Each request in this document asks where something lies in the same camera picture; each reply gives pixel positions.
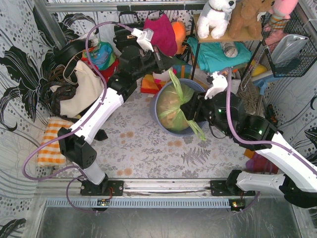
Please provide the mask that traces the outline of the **blue trash bin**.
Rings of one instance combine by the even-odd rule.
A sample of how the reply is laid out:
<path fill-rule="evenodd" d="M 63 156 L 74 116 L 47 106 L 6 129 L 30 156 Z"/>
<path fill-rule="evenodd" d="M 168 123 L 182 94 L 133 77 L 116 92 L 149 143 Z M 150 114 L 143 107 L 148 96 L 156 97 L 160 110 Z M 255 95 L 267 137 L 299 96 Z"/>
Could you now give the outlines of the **blue trash bin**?
<path fill-rule="evenodd" d="M 180 79 L 183 97 L 180 98 L 173 82 L 167 83 L 154 95 L 150 103 L 150 115 L 165 132 L 175 136 L 187 136 L 195 132 L 189 126 L 180 106 L 187 103 L 194 92 L 204 92 L 204 88 L 190 79 Z"/>

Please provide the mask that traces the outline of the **green trash bag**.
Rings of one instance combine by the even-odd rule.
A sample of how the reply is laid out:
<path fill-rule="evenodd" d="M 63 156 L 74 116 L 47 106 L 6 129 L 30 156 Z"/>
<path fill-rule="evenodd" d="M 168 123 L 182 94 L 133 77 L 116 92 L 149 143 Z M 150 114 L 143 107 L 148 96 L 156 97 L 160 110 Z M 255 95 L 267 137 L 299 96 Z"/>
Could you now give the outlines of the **green trash bag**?
<path fill-rule="evenodd" d="M 172 69 L 168 70 L 170 81 L 157 93 L 154 99 L 154 119 L 167 132 L 175 136 L 195 134 L 200 140 L 206 140 L 202 130 L 203 122 L 187 119 L 181 106 L 190 102 L 195 92 L 204 89 L 190 79 L 178 79 Z"/>

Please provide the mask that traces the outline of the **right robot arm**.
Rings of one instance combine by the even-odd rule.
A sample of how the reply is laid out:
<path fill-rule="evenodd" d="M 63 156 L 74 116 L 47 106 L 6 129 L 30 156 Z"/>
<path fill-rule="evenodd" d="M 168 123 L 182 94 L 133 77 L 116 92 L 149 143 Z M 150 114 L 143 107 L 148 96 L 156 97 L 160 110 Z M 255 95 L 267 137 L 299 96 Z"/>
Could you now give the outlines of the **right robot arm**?
<path fill-rule="evenodd" d="M 242 99 L 233 93 L 220 92 L 211 99 L 195 92 L 180 109 L 186 119 L 207 121 L 239 146 L 264 156 L 281 173 L 248 173 L 232 170 L 225 187 L 235 194 L 258 191 L 283 196 L 301 208 L 317 205 L 317 168 L 283 138 L 267 119 L 245 112 Z"/>

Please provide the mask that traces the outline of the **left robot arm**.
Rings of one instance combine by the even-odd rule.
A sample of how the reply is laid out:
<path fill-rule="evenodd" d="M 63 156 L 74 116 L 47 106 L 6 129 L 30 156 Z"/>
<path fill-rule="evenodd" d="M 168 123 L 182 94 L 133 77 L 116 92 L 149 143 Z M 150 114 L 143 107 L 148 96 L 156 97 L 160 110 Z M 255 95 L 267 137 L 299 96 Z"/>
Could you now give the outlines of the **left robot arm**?
<path fill-rule="evenodd" d="M 118 68 L 100 97 L 72 127 L 62 127 L 58 131 L 61 154 L 76 165 L 84 176 L 81 195 L 113 195 L 108 176 L 99 167 L 97 152 L 91 143 L 105 121 L 135 91 L 139 78 L 151 72 L 162 73 L 173 65 L 174 58 L 163 54 L 158 47 L 147 52 L 136 46 L 125 47 L 119 57 Z"/>

